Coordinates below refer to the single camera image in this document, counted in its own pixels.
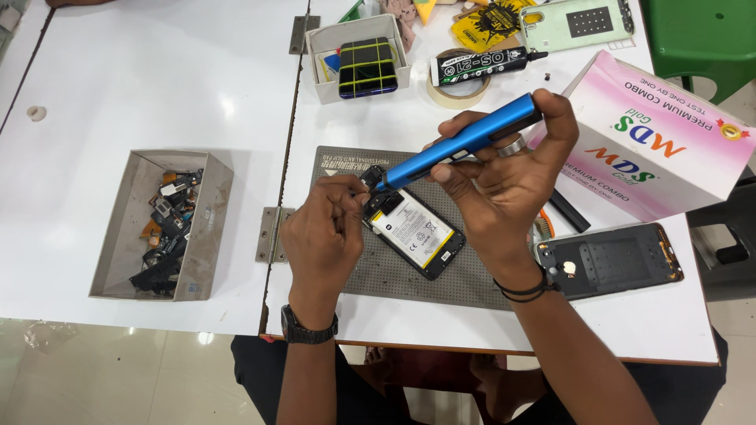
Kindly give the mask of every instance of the black pants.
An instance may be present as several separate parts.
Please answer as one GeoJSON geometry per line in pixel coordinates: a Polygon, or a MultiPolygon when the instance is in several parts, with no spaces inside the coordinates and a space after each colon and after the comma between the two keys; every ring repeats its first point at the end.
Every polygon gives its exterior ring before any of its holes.
{"type": "MultiPolygon", "coordinates": [[[[660,425],[699,425],[725,383],[727,342],[714,331],[721,367],[625,363],[660,425]]],[[[234,373],[266,425],[274,425],[284,380],[287,344],[236,336],[231,343],[234,373]]],[[[516,417],[512,425],[575,425],[567,409],[548,392],[516,417]]],[[[336,417],[339,423],[413,423],[352,370],[336,347],[336,417]]]]}

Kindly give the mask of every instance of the gray silicone mat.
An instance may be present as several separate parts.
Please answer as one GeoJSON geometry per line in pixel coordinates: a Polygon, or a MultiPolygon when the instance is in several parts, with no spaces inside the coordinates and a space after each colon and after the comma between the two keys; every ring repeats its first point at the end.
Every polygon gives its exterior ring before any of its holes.
{"type": "MultiPolygon", "coordinates": [[[[324,175],[360,175],[376,164],[389,169],[412,155],[388,150],[319,146],[311,183],[314,184],[324,175]]],[[[451,224],[463,230],[460,211],[440,186],[420,180],[407,188],[451,224]]],[[[428,281],[372,231],[363,228],[362,234],[365,251],[349,277],[344,293],[512,310],[469,245],[465,245],[441,276],[428,281]]]]}

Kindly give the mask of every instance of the yellow bag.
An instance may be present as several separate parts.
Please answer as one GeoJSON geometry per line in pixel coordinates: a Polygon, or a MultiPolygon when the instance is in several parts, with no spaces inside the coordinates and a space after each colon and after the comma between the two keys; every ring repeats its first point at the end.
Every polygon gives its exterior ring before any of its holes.
{"type": "Polygon", "coordinates": [[[495,0],[451,26],[462,44],[482,53],[519,31],[519,10],[535,6],[532,0],[495,0]]]}

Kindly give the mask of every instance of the watch strap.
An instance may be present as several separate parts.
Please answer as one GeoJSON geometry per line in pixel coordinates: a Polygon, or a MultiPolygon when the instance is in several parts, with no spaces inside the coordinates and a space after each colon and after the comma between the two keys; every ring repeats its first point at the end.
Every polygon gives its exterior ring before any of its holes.
{"type": "Polygon", "coordinates": [[[336,336],[339,333],[339,318],[333,314],[333,322],[330,327],[324,330],[308,330],[300,327],[296,323],[296,317],[291,311],[289,305],[281,307],[281,316],[285,325],[283,326],[283,338],[289,344],[322,344],[336,336]]]}

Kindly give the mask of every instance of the glue tube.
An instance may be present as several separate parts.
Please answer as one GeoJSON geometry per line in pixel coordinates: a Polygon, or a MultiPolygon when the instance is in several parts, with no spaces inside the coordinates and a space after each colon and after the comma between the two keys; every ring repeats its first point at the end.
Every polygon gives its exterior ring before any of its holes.
{"type": "Polygon", "coordinates": [[[541,59],[548,54],[546,51],[528,53],[528,49],[521,46],[467,56],[437,57],[435,66],[431,63],[430,67],[431,83],[438,87],[497,73],[522,71],[529,61],[541,59]]]}

